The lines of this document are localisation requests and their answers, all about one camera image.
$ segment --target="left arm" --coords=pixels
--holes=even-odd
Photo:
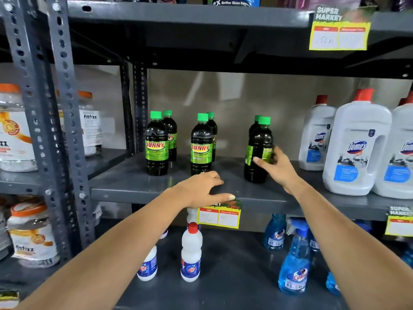
[[[37,288],[16,310],[110,310],[136,276],[149,251],[185,207],[235,199],[210,195],[223,184],[217,172],[194,175],[166,189],[127,217]]]

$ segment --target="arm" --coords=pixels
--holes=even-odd
[[[257,157],[254,162],[301,205],[349,307],[412,309],[413,270],[300,178],[280,148],[275,147],[274,152],[276,164]]]
[[[180,210],[235,199],[229,193],[209,194],[221,184],[217,172],[212,171],[166,189],[69,261],[16,310],[113,309]]]

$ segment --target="red cap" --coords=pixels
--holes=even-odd
[[[196,234],[198,232],[198,224],[196,224],[195,222],[189,223],[188,232],[189,234]]]
[[[406,103],[413,103],[413,91],[411,91],[407,96]]]
[[[373,88],[357,89],[354,101],[371,101],[373,98],[373,93]]]
[[[401,98],[398,107],[405,104],[407,102],[407,98]]]
[[[327,95],[318,95],[316,104],[327,104]]]

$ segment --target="right hand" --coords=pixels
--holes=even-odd
[[[290,160],[284,152],[278,146],[274,147],[274,164],[269,164],[259,157],[253,157],[252,159],[256,165],[262,167],[270,174],[270,176],[279,183],[286,192],[292,195],[291,187],[299,182],[299,177],[292,167]]]

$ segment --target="right arm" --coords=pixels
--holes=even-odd
[[[352,310],[413,309],[413,270],[357,226],[297,175],[288,157],[274,148],[275,164],[265,169],[301,205],[328,267]]]

